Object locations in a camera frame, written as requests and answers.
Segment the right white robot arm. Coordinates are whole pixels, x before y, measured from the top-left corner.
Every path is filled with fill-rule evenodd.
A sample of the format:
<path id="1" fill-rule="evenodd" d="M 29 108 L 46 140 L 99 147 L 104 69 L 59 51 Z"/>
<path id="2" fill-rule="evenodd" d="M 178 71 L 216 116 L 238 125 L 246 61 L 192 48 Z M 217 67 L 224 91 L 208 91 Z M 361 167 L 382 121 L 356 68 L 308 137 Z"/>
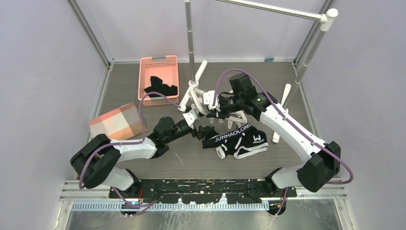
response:
<path id="1" fill-rule="evenodd" d="M 279 168 L 269 176 L 266 191 L 270 196 L 279 196 L 286 187 L 303 186 L 317 192 L 340 171 L 341 147 L 318 138 L 295 121 L 280 103 L 263 90 L 257 92 L 251 78 L 245 73 L 229 79 L 233 93 L 226 96 L 215 94 L 211 106 L 217 116 L 243 111 L 268 126 L 289 144 L 302 160 L 302 164 L 290 168 Z"/>

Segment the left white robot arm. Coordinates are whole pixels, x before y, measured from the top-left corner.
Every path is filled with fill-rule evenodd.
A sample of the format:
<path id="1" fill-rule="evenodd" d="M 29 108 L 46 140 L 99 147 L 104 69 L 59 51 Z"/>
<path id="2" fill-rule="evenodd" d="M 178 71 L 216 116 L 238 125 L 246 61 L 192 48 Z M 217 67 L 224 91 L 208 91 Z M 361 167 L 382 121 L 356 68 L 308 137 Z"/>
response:
<path id="1" fill-rule="evenodd" d="M 133 198 L 140 190 L 139 179 L 131 170 L 117 168 L 117 163 L 161 157 L 169 150 L 170 142 L 186 135 L 202 140 L 213 130 L 213 126 L 195 127 L 189 124 L 189 119 L 175 123 L 166 116 L 144 139 L 114 140 L 99 134 L 71 158 L 70 164 L 79 176 L 81 189 L 106 185 Z"/>

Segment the black boxer briefs white trim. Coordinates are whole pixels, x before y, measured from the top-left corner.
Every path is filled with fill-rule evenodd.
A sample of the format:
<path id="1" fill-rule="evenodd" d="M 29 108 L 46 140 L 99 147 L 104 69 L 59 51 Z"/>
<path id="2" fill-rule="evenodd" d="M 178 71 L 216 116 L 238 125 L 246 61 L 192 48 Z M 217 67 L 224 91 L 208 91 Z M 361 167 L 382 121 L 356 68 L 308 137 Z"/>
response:
<path id="1" fill-rule="evenodd" d="M 213 130 L 202 140 L 202 145 L 204 149 L 215 149 L 221 159 L 227 156 L 243 159 L 269 148 L 266 134 L 251 123 L 245 123 L 224 134 Z"/>

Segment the white clip hanger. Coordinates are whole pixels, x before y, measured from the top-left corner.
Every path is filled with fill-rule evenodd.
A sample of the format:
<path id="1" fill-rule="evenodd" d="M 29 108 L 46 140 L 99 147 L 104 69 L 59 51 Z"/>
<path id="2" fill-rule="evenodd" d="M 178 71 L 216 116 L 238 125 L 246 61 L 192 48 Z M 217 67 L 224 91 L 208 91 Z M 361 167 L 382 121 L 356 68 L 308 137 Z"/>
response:
<path id="1" fill-rule="evenodd" d="M 213 112 L 213 110 L 208 110 L 207 107 L 203 104 L 203 93 L 205 92 L 206 91 L 200 90 L 195 87 L 189 87 L 180 103 L 180 111 L 186 113 L 188 110 L 188 106 L 190 106 L 191 109 L 199 110 L 200 117 L 206 116 L 209 119 L 209 123 L 211 125 L 213 125 L 214 121 L 217 120 L 220 124 L 227 124 L 228 129 L 231 129 L 234 126 L 241 127 L 248 122 L 246 115 L 242 111 L 231 113 L 230 117 L 225 119 L 209 117 L 209 113 Z"/>

